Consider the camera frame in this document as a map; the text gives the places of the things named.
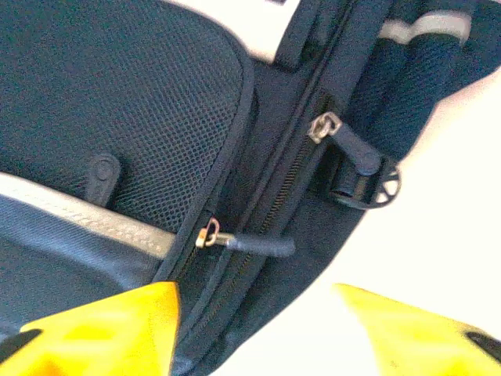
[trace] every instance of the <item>metal zipper slider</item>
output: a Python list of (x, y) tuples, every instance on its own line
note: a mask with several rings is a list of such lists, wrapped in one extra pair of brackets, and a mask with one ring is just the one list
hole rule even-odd
[(207, 226), (198, 233), (196, 247), (201, 249), (221, 245), (230, 251), (271, 257), (287, 257), (296, 250), (294, 240), (291, 237), (222, 233), (220, 229), (219, 221), (212, 217)]
[(362, 176), (374, 175), (380, 169), (383, 155), (353, 132), (334, 112), (326, 112), (312, 121), (308, 136), (317, 144), (329, 136)]

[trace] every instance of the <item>yellow object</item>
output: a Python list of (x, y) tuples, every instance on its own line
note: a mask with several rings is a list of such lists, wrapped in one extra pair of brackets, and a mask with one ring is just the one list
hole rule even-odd
[(383, 376), (501, 375), (501, 364), (466, 336), (482, 333), (476, 327), (356, 287), (336, 289), (365, 326)]
[(42, 333), (0, 365), (0, 376), (168, 375), (178, 291), (159, 282), (33, 321)]

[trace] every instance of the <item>white surface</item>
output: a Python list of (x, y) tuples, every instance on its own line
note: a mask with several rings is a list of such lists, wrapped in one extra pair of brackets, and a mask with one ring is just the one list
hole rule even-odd
[(499, 98), (501, 70), (444, 99), (401, 164), (395, 202), (367, 213), (319, 279), (214, 375), (377, 374), (335, 282), (501, 338)]
[(272, 63), (300, 0), (164, 0), (226, 27), (256, 59)]

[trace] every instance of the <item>reflective strip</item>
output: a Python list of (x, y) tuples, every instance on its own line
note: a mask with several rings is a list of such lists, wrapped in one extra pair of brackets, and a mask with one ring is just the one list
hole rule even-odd
[(448, 34), (463, 44), (470, 36), (471, 16), (452, 10), (435, 10), (418, 18), (409, 25), (401, 20), (386, 20), (379, 38), (391, 39), (400, 45), (407, 45), (422, 34)]
[(3, 172), (0, 172), (0, 195), (159, 259), (168, 253), (175, 238), (173, 233)]

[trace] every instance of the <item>pocket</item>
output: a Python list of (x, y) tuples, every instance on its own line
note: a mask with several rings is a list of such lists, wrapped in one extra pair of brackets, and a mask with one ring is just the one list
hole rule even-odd
[[(111, 288), (98, 295), (109, 295), (150, 282), (161, 259), (178, 257), (197, 221), (205, 220), (199, 217), (208, 213), (208, 201), (217, 198), (216, 187), (229, 172), (251, 112), (250, 59), (218, 25), (163, 2), (22, 0), (5, 5), (2, 12), (0, 33), (6, 42), (0, 56), (0, 172), (70, 199), (85, 199), (92, 188), (93, 161), (111, 155), (119, 161), (121, 173), (108, 192), (113, 194), (107, 221), (120, 215), (144, 226), (139, 232), (152, 229), (176, 238), (169, 237), (167, 248), (159, 245), (162, 255), (127, 246), (105, 272), (100, 257), (111, 260), (110, 252), (123, 242), (83, 244), (90, 253), (81, 253), (85, 257), (75, 261), (75, 238), (47, 227), (57, 215), (15, 197), (6, 200), (12, 210), (5, 213), (13, 217), (12, 205), (21, 203), (27, 205), (25, 219), (41, 215), (44, 220), (25, 222), (39, 230), (21, 237), (6, 233), (10, 219), (4, 217), (0, 238), (21, 244), (32, 262), (66, 268), (54, 281), (50, 273), (23, 267), (22, 274), (38, 275), (38, 285), (101, 280), (97, 285), (106, 281)], [(56, 225), (79, 227), (68, 218), (58, 218)], [(92, 229), (79, 228), (90, 231), (94, 240), (103, 239)], [(33, 251), (27, 244), (34, 239), (48, 249)], [(61, 244), (64, 256), (54, 252)], [(176, 251), (171, 251), (171, 244)], [(2, 267), (15, 273), (19, 263), (13, 260), (21, 250), (10, 245), (13, 253)], [(76, 263), (65, 264), (67, 257)], [(96, 278), (88, 278), (89, 273)], [(23, 294), (31, 294), (26, 283), (24, 287)], [(43, 299), (38, 307), (21, 304), (23, 294), (9, 310), (47, 306)], [(49, 301), (51, 312), (81, 304), (64, 294)]]

